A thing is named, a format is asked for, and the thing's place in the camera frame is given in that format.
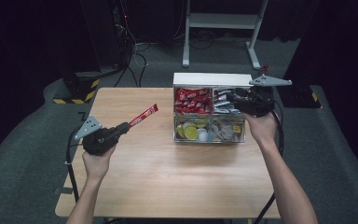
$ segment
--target white metal frame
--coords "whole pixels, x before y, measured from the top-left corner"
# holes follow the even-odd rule
[[[183,67],[190,66],[189,32],[190,27],[205,28],[228,28],[228,29],[252,29],[252,39],[246,42],[246,49],[252,61],[254,69],[260,69],[260,63],[255,55],[255,41],[260,30],[261,22],[264,18],[267,3],[269,0],[263,0],[260,11],[257,15],[239,15],[239,14],[213,14],[213,13],[190,13],[190,0],[187,0],[186,9],[186,36],[183,50]]]

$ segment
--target white container lid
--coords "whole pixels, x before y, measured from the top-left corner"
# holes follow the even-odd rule
[[[173,85],[250,87],[252,76],[225,73],[174,73]]]

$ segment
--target wrist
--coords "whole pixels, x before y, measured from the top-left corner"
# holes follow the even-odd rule
[[[101,186],[102,182],[103,180],[101,178],[88,177],[86,180],[85,188],[98,189]]]
[[[273,139],[271,140],[260,140],[257,142],[262,151],[277,151],[277,145]]]

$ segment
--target human hand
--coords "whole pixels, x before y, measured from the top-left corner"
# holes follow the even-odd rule
[[[248,120],[252,137],[258,144],[274,142],[277,123],[271,112],[259,118],[246,113],[242,115]]]
[[[109,170],[110,158],[116,149],[116,145],[107,150],[103,155],[90,155],[87,151],[83,152],[83,162],[86,167],[87,179],[103,181]]]

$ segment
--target forearm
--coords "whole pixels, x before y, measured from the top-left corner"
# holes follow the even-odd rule
[[[275,143],[259,144],[284,223],[318,223],[310,199],[283,161]]]
[[[87,180],[86,185],[77,201],[74,210],[69,216],[67,224],[92,223],[98,191],[101,186],[100,180]]]

